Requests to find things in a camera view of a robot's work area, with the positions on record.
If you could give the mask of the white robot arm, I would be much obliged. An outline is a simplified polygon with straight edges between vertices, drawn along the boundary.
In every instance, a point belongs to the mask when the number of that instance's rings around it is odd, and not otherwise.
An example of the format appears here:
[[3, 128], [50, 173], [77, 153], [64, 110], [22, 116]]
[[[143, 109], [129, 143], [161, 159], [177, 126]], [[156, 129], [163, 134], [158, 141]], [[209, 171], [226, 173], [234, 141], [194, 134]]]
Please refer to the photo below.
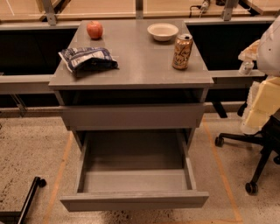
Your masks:
[[252, 84], [242, 116], [241, 131], [254, 135], [280, 109], [280, 16], [238, 59], [255, 60], [257, 69], [268, 75], [261, 83]]

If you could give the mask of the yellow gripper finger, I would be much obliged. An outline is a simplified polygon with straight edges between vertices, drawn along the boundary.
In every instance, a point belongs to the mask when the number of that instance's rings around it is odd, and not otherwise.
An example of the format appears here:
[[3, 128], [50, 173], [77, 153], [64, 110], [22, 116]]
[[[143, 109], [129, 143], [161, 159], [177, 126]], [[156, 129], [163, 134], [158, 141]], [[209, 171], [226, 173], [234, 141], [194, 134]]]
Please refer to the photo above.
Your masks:
[[244, 111], [244, 128], [261, 129], [280, 109], [280, 78], [254, 81], [249, 90], [247, 104]]

